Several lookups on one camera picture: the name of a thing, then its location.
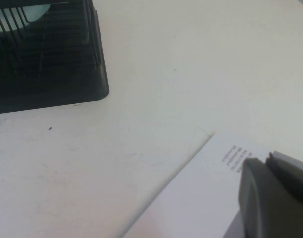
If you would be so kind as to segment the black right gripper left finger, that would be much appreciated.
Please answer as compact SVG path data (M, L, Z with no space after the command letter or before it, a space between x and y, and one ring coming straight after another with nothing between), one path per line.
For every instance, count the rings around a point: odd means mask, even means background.
M286 191L265 162L257 158L243 162L239 207L244 236L303 238L303 204Z

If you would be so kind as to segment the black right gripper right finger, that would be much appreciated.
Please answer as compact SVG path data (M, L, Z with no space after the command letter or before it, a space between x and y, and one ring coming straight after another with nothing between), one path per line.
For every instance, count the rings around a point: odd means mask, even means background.
M282 153L270 153L265 163L286 191L303 204L303 162Z

